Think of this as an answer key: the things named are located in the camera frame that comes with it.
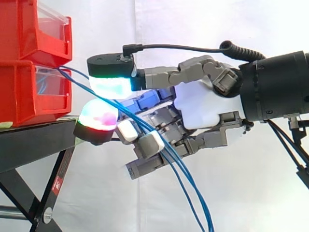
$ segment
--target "robotic hand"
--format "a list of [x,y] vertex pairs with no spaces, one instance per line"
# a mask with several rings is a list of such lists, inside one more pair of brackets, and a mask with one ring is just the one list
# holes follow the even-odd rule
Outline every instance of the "robotic hand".
[[[89,74],[94,77],[125,76],[130,78],[132,90],[150,89],[122,103],[155,127],[181,158],[203,148],[227,146],[235,134],[249,131],[253,122],[272,125],[269,119],[278,117],[290,119],[294,144],[300,147],[300,139],[306,132],[299,128],[306,127],[306,122],[298,122],[296,117],[309,113],[309,54],[295,52],[265,58],[258,52],[225,41],[220,49],[190,50],[222,52],[246,61],[239,69],[204,55],[186,60],[178,67],[136,70],[132,53],[155,47],[173,48],[126,45],[122,54],[89,58]],[[127,164],[132,179],[168,164],[159,153],[162,144],[155,134],[144,134],[125,115],[120,115],[120,120],[116,132],[124,144],[135,146],[138,157]],[[306,156],[305,153],[304,161],[309,164]],[[298,175],[309,188],[307,168],[298,169]]]

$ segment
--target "blue wire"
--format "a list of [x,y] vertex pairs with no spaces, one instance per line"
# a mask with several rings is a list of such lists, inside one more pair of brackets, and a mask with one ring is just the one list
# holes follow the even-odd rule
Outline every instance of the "blue wire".
[[178,179],[178,181],[179,181],[179,183],[180,183],[180,186],[182,187],[183,192],[184,192],[184,194],[185,194],[185,196],[186,196],[186,198],[187,198],[187,200],[188,200],[188,202],[189,202],[189,205],[190,205],[190,207],[191,207],[191,210],[192,210],[192,212],[193,212],[193,214],[194,214],[195,219],[197,220],[198,225],[200,226],[201,230],[202,230],[203,232],[205,232],[205,229],[204,229],[202,223],[200,222],[200,220],[199,220],[199,218],[198,218],[198,216],[197,216],[197,213],[196,213],[195,208],[194,208],[194,206],[193,206],[193,204],[192,204],[192,201],[191,201],[191,199],[190,199],[190,196],[189,196],[187,190],[185,189],[185,186],[183,185],[183,181],[181,180],[181,178],[180,178],[180,176],[179,176],[179,174],[178,174],[176,168],[174,167],[174,165],[172,164],[172,162],[170,161],[170,159],[169,159],[163,152],[161,152],[161,155],[167,160],[167,162],[169,163],[169,165],[170,165],[171,168],[173,169],[173,171],[174,171],[174,173],[175,173],[175,175],[176,175],[176,177],[177,177],[177,179]]
[[[86,76],[85,74],[83,74],[82,72],[75,70],[75,69],[71,69],[69,67],[66,66],[62,66],[65,69],[69,69],[72,70],[74,72],[79,73],[80,75],[84,76],[85,78],[89,79],[88,76]],[[72,79],[69,75],[67,75],[64,71],[62,71],[60,68],[58,68],[59,72],[66,77],[67,79],[69,79],[70,81],[72,81],[73,83],[75,83],[76,85],[78,85],[79,87],[83,88],[84,90],[88,91],[89,93],[93,94],[94,96],[98,97],[99,99],[102,99],[103,101],[109,103],[110,105],[114,106],[115,108],[119,109],[120,111],[122,111],[123,113],[127,114],[129,117],[131,117],[132,119],[134,119],[138,125],[141,125],[142,127],[145,127],[147,130],[149,131],[153,131],[155,130],[151,125],[149,125],[147,122],[143,121],[142,119],[140,119],[139,117],[137,117],[135,114],[133,114],[132,112],[130,112],[129,110],[127,110],[121,103],[117,102],[114,103],[109,99],[105,99],[100,97],[99,95],[97,95],[93,90],[89,89],[88,87],[84,86],[83,84],[76,82],[74,79]],[[163,141],[165,142],[165,145],[167,148],[169,148],[172,153],[174,153],[174,155],[169,151],[169,149],[166,149],[166,151],[168,152],[168,154],[172,157],[172,159],[176,162],[176,164],[179,166],[179,168],[181,169],[181,171],[183,172],[183,174],[187,177],[187,179],[189,180],[189,182],[191,183],[191,185],[193,186],[193,188],[195,189],[198,198],[201,202],[206,220],[207,220],[207,224],[208,224],[208,228],[210,232],[214,232],[214,228],[213,228],[213,224],[212,224],[212,220],[211,220],[211,215],[209,212],[209,209],[205,203],[205,200],[203,199],[201,193],[199,192],[193,177],[191,176],[189,170],[187,169],[186,165],[184,164],[184,162],[182,161],[182,159],[180,158],[180,156],[177,154],[177,152],[175,151],[175,149],[163,138]]]
[[36,82],[36,85],[38,85],[39,83],[42,82],[41,87],[40,87],[40,89],[38,91],[38,94],[43,94],[45,92],[45,90],[47,89],[47,84],[45,82],[46,78],[47,78],[47,76],[44,76],[43,78],[41,78],[40,80],[38,80]]

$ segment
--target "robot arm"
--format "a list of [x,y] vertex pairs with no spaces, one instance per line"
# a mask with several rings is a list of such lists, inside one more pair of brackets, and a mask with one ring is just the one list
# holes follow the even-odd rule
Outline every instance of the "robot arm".
[[[110,70],[104,67],[111,63],[120,67],[120,62],[123,67],[117,69],[117,76],[129,75],[133,90],[151,89],[123,105],[142,115],[183,158],[199,149],[227,146],[229,131],[239,129],[243,134],[255,121],[309,113],[308,54],[296,52],[274,58],[259,54],[256,59],[260,60],[256,60],[250,57],[252,52],[244,53],[243,60],[249,63],[239,70],[201,56],[178,67],[137,70],[135,75],[131,54],[109,54],[117,60],[111,58],[108,63],[104,63],[106,55],[95,56],[88,60],[88,69],[91,76],[96,76],[95,72],[108,76]],[[132,123],[132,131],[138,134],[133,140],[126,140],[121,128],[117,133],[124,144],[135,147],[138,159],[127,164],[135,179],[167,162],[159,153],[162,146],[156,144],[155,136],[143,134]],[[198,129],[202,130],[200,134],[196,134]]]

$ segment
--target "black cable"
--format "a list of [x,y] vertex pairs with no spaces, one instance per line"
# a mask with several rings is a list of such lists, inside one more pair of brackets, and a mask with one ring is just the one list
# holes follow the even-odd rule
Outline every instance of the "black cable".
[[296,166],[298,168],[301,168],[301,164],[298,162],[298,160],[296,159],[296,157],[294,156],[293,152],[290,150],[290,148],[288,147],[288,145],[285,143],[285,141],[283,140],[282,136],[279,134],[279,132],[271,125],[269,124],[270,127],[272,128],[272,130],[275,132],[276,136],[278,137],[278,139],[280,140],[280,142],[282,143],[283,147],[285,148],[285,150],[287,151],[287,153],[290,155],[290,157],[292,158],[292,160],[294,161],[294,163],[296,164]]
[[231,41],[224,41],[220,44],[221,49],[225,49],[222,53],[227,57],[232,59],[239,59],[247,62],[253,62],[260,59],[265,59],[266,57],[257,51],[239,47],[233,44]]
[[266,120],[266,122],[270,126],[274,127],[277,130],[277,132],[279,132],[286,139],[286,141],[288,141],[288,143],[298,153],[298,155],[302,158],[302,160],[306,163],[306,165],[309,166],[309,155],[303,149],[296,146],[296,144],[291,140],[291,138],[280,127],[278,127],[276,123],[274,123],[271,120]]
[[208,52],[208,53],[222,53],[227,49],[209,49],[209,48],[199,48],[199,47],[190,47],[190,46],[182,46],[182,45],[172,45],[172,44],[128,44],[123,46],[123,53],[125,57],[129,57],[133,53],[140,52],[144,49],[151,48],[168,48],[168,49],[180,49],[187,51],[195,51],[195,52]]
[[119,138],[111,138],[111,141],[121,142],[121,140]]
[[142,48],[143,49],[169,48],[169,49],[179,49],[179,50],[187,50],[187,51],[194,51],[194,52],[207,52],[207,53],[222,53],[228,50],[228,48],[211,49],[211,48],[190,47],[190,46],[172,45],[172,44],[148,44],[148,45],[142,45]]
[[144,49],[150,49],[150,48],[168,48],[168,49],[195,51],[195,52],[222,53],[225,56],[230,57],[232,59],[239,59],[247,62],[253,62],[255,60],[266,58],[263,54],[257,51],[236,46],[231,41],[222,42],[219,49],[199,48],[199,47],[190,47],[190,46],[173,45],[173,44],[148,44],[148,45],[129,44],[123,46],[123,54],[125,57],[129,57],[133,53],[137,53]]

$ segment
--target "white fabric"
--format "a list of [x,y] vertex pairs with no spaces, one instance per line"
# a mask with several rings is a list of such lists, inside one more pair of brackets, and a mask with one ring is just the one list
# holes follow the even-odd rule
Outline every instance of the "white fabric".
[[[234,43],[274,56],[309,50],[305,0],[45,0],[73,19],[74,60],[87,72],[92,55],[120,52],[123,44],[170,43],[218,47]],[[200,54],[149,50],[138,67],[177,65]],[[217,60],[237,66],[222,55]],[[83,78],[74,75],[79,81]],[[73,113],[92,96],[74,87]],[[277,120],[287,130],[285,120]],[[135,159],[131,146],[115,142],[76,148],[54,217],[64,232],[200,231],[169,167],[131,181],[124,165]],[[19,172],[40,197],[55,156]],[[210,208],[217,232],[307,231],[309,191],[267,125],[227,148],[205,149],[185,160]],[[194,204],[205,219],[193,191]],[[29,223],[0,220],[1,231],[23,232]]]

